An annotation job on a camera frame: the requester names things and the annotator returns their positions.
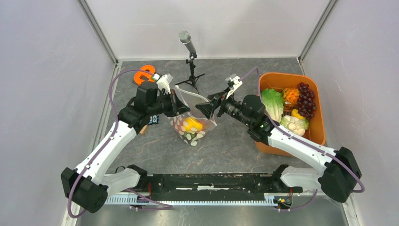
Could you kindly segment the purple grape bunch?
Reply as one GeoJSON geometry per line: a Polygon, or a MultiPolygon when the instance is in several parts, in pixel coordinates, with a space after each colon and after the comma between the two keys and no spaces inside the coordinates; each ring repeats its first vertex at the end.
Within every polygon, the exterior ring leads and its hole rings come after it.
{"type": "Polygon", "coordinates": [[[310,89],[309,84],[299,83],[297,85],[300,92],[299,98],[297,99],[297,110],[300,116],[306,120],[310,120],[315,116],[317,106],[315,103],[315,93],[310,89]]]}

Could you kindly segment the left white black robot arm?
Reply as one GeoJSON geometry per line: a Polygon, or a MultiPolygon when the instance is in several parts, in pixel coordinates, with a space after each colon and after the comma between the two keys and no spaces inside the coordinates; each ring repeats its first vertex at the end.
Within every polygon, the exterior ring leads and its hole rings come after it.
{"type": "Polygon", "coordinates": [[[155,82],[142,82],[136,96],[121,109],[110,132],[74,169],[65,168],[61,173],[67,205],[75,203],[84,210],[95,213],[105,204],[108,197],[133,188],[144,191],[148,179],[132,168],[107,176],[111,163],[122,149],[148,125],[150,117],[163,114],[174,117],[189,112],[174,89],[163,84],[159,89],[155,82]]]}

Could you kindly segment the yellow lemon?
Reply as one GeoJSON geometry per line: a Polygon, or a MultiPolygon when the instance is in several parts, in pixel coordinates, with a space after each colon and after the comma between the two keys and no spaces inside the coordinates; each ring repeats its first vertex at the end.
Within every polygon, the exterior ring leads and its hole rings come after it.
{"type": "Polygon", "coordinates": [[[197,121],[193,117],[187,117],[185,118],[183,122],[184,128],[187,131],[201,131],[203,130],[203,124],[201,124],[199,121],[197,121]]]}

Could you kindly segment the clear dotted zip top bag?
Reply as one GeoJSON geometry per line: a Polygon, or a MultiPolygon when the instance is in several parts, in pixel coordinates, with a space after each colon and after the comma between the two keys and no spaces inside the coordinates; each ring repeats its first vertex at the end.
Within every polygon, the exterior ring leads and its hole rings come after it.
{"type": "Polygon", "coordinates": [[[197,93],[189,92],[175,85],[177,97],[190,108],[190,111],[178,116],[169,117],[170,125],[179,137],[188,145],[197,146],[217,123],[214,117],[208,119],[196,107],[196,104],[207,102],[207,99],[197,93]]]}

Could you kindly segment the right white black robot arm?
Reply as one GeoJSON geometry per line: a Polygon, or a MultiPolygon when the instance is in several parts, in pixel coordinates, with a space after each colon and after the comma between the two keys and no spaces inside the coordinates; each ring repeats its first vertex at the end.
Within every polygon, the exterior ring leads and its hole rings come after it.
{"type": "Polygon", "coordinates": [[[294,134],[271,119],[258,95],[246,95],[239,102],[222,91],[209,95],[208,99],[195,106],[207,118],[215,110],[218,116],[229,115],[245,124],[247,133],[256,142],[285,151],[309,165],[309,168],[280,167],[271,180],[275,191],[284,192],[289,187],[318,190],[341,203],[352,193],[365,191],[361,171],[350,149],[336,150],[294,134]]]}

